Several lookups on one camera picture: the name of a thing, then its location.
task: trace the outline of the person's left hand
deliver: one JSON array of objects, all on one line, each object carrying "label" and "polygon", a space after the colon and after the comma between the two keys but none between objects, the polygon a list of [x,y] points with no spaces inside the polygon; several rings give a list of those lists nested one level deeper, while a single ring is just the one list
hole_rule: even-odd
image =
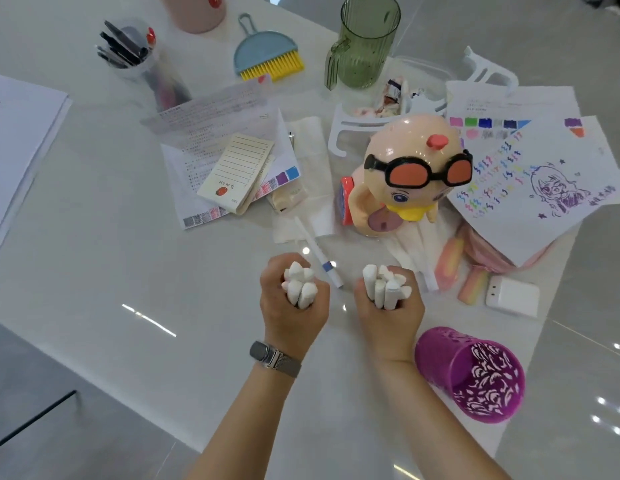
[{"label": "person's left hand", "polygon": [[310,267],[310,263],[299,253],[270,258],[261,273],[260,305],[266,325],[266,343],[290,357],[303,360],[328,320],[330,285],[315,278],[318,293],[314,303],[305,310],[299,310],[288,301],[288,295],[281,287],[283,272],[294,261],[303,267]]}]

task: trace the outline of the wristwatch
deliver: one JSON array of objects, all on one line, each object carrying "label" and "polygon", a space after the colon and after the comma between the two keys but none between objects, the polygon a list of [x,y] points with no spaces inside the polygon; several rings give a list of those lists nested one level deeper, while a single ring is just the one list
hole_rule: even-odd
[{"label": "wristwatch", "polygon": [[266,369],[283,372],[295,379],[301,370],[301,362],[258,340],[250,347],[250,356]]}]

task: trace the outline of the to do list notepad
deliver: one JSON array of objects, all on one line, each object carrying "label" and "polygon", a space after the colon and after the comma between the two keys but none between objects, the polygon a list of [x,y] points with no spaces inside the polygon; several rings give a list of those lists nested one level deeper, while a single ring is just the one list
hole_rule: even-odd
[{"label": "to do list notepad", "polygon": [[234,134],[197,195],[236,214],[250,194],[273,145],[273,141],[266,139]]}]

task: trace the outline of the pink fabric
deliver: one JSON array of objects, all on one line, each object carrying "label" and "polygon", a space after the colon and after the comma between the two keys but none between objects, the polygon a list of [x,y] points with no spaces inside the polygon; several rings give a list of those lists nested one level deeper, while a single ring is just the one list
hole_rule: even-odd
[{"label": "pink fabric", "polygon": [[476,264],[487,269],[490,273],[506,274],[517,269],[526,269],[535,264],[549,249],[544,248],[529,258],[524,265],[516,267],[503,254],[494,249],[489,242],[483,239],[467,222],[461,224],[458,237],[465,241],[465,252]]}]

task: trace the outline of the green plastic pitcher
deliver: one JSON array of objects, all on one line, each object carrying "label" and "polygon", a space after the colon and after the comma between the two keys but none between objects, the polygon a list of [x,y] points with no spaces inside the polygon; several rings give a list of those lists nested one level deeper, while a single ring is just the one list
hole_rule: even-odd
[{"label": "green plastic pitcher", "polygon": [[350,88],[376,82],[390,53],[401,8],[396,0],[345,0],[341,31],[325,61],[325,86],[334,89],[337,76]]}]

